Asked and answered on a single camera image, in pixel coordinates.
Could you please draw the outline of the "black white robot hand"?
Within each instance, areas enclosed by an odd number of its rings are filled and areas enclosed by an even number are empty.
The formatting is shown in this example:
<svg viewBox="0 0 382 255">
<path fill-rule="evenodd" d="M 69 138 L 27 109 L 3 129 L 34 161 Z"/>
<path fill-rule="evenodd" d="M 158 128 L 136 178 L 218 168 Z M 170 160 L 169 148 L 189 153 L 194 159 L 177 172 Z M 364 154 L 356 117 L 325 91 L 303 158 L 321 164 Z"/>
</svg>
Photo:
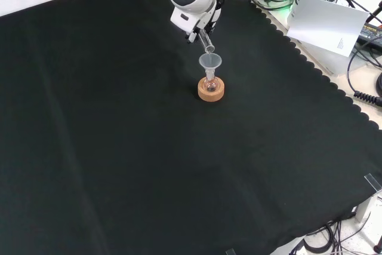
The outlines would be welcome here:
<svg viewBox="0 0 382 255">
<path fill-rule="evenodd" d="M 224 0 L 215 0 L 206 12 L 200 14 L 187 13 L 175 7 L 171 15 L 171 22 L 186 33 L 186 39 L 193 43 L 199 39 L 199 32 L 203 30 L 210 36 L 221 15 Z"/>
</svg>

